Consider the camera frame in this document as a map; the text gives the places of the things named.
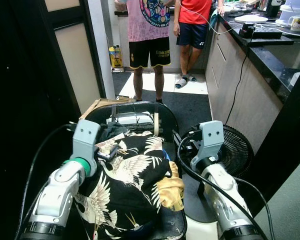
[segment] slipper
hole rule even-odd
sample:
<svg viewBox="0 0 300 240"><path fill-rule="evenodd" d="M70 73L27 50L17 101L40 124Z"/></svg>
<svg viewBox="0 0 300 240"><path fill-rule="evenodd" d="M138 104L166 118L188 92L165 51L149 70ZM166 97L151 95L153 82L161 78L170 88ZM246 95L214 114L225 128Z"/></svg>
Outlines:
<svg viewBox="0 0 300 240"><path fill-rule="evenodd" d="M181 78L179 81L176 82L176 84L174 85L176 89L180 89L182 87L184 87L185 85L187 85L188 79L186 77Z"/></svg>
<svg viewBox="0 0 300 240"><path fill-rule="evenodd" d="M195 76L189 76L189 80L193 83L195 83L197 81Z"/></svg>

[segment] red shirt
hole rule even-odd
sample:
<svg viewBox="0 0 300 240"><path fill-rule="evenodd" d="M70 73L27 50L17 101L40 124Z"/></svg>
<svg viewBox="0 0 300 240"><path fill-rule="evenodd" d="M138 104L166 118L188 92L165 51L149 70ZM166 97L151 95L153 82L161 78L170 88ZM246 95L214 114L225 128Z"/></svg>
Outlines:
<svg viewBox="0 0 300 240"><path fill-rule="evenodd" d="M189 9L193 12L185 10L181 7L179 22L185 24L206 24L207 20L209 20L209 13L212 4L212 0L180 0L182 6L186 9ZM202 16L194 13L197 12L204 16L207 20L205 20Z"/></svg>

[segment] white cup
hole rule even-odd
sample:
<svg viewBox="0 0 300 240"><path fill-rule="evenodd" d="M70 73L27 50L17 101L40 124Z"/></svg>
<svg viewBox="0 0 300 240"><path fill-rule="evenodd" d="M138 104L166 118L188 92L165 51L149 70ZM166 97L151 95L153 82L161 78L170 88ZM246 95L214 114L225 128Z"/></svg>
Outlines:
<svg viewBox="0 0 300 240"><path fill-rule="evenodd" d="M300 32L300 16L291 16L288 20L291 31Z"/></svg>

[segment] white container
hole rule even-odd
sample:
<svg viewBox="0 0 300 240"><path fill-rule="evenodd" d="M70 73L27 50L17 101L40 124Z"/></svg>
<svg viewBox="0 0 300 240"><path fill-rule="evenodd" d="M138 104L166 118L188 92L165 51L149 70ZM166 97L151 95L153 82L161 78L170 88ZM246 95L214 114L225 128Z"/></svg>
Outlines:
<svg viewBox="0 0 300 240"><path fill-rule="evenodd" d="M281 5L282 11L280 19L276 20L277 24L288 25L290 17L300 15L300 0L287 0L285 5Z"/></svg>

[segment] white plate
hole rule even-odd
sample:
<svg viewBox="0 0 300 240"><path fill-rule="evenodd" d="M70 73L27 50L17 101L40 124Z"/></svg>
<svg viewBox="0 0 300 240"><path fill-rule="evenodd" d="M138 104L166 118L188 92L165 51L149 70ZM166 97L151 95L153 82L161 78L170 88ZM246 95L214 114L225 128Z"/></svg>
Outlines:
<svg viewBox="0 0 300 240"><path fill-rule="evenodd" d="M248 14L243 16L237 16L234 20L238 23L249 22L254 24L263 24L268 21L268 18L263 16L253 15L253 14Z"/></svg>

